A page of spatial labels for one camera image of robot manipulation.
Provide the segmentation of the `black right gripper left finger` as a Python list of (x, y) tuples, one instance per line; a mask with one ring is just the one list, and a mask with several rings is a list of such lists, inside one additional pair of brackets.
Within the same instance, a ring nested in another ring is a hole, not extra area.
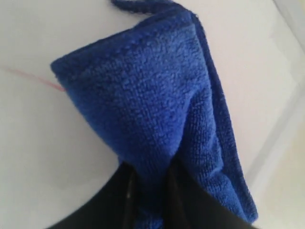
[(162, 229), (160, 215), (142, 212), (143, 195), (135, 170), (122, 163), (87, 203), (51, 229)]

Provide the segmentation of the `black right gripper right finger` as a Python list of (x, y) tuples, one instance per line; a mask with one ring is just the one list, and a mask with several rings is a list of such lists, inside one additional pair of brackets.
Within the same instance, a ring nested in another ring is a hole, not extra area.
[(204, 191), (182, 164), (173, 160), (166, 181), (168, 229), (253, 229)]

